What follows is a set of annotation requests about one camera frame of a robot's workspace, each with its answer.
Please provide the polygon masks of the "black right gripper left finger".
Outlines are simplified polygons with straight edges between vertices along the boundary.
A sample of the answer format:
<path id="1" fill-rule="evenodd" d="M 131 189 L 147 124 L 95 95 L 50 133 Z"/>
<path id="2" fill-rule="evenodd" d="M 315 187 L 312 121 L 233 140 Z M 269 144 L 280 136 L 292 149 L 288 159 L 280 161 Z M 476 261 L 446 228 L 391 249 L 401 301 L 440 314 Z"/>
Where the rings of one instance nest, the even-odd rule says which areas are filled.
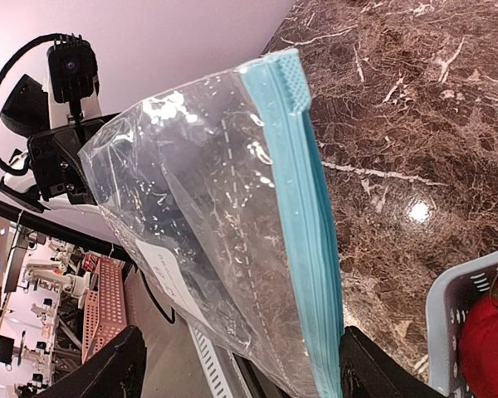
<path id="1" fill-rule="evenodd" d="M 128 326 L 91 359 L 39 398 L 140 398 L 146 367 L 142 332 Z"/>

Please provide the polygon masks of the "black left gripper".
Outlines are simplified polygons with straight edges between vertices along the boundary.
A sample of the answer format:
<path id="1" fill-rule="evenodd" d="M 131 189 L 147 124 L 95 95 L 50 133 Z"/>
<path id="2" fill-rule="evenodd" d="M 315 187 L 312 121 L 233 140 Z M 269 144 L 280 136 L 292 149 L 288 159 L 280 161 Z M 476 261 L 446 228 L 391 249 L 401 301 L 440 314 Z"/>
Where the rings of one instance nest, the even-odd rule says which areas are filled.
<path id="1" fill-rule="evenodd" d="M 67 195 L 72 205 L 95 205 L 79 158 L 80 150 L 109 118 L 84 120 L 31 136 L 27 140 L 30 168 L 41 197 Z"/>

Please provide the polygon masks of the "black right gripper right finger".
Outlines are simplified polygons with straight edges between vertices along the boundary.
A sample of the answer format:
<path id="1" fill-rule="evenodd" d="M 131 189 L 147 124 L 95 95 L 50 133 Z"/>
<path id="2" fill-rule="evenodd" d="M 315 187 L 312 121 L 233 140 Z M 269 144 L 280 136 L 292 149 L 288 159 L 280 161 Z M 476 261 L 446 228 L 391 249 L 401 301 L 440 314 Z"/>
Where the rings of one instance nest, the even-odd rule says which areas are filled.
<path id="1" fill-rule="evenodd" d="M 344 397 L 436 398 L 434 391 L 400 367 L 357 327 L 347 327 L 339 345 Z"/>

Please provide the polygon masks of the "clear zip top bag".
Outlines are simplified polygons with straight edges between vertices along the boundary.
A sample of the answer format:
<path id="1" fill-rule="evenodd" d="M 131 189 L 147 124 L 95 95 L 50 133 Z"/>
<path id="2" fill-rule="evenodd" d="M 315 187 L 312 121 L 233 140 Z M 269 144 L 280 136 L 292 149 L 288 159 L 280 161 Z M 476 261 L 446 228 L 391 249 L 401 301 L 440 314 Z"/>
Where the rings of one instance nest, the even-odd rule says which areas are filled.
<path id="1" fill-rule="evenodd" d="M 291 48 L 141 100 L 79 158 L 188 324 L 290 396 L 339 397 L 339 256 L 310 105 Z"/>

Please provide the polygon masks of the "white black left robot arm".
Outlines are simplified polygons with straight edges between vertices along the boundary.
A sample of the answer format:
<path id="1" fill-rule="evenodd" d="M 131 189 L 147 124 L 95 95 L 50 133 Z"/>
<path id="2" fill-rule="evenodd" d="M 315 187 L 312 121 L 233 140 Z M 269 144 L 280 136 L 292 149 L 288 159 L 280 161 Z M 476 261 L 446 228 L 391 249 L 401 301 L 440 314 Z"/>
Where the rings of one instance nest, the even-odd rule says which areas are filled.
<path id="1" fill-rule="evenodd" d="M 26 53 L 44 43 L 49 44 L 46 81 L 23 75 L 0 111 L 5 127 L 27 141 L 10 160 L 0 157 L 0 192 L 39 214 L 65 209 L 95 214 L 97 203 L 78 153 L 113 117 L 100 107 L 98 64 L 90 43 L 61 33 L 39 36 L 2 67 L 0 86 Z"/>

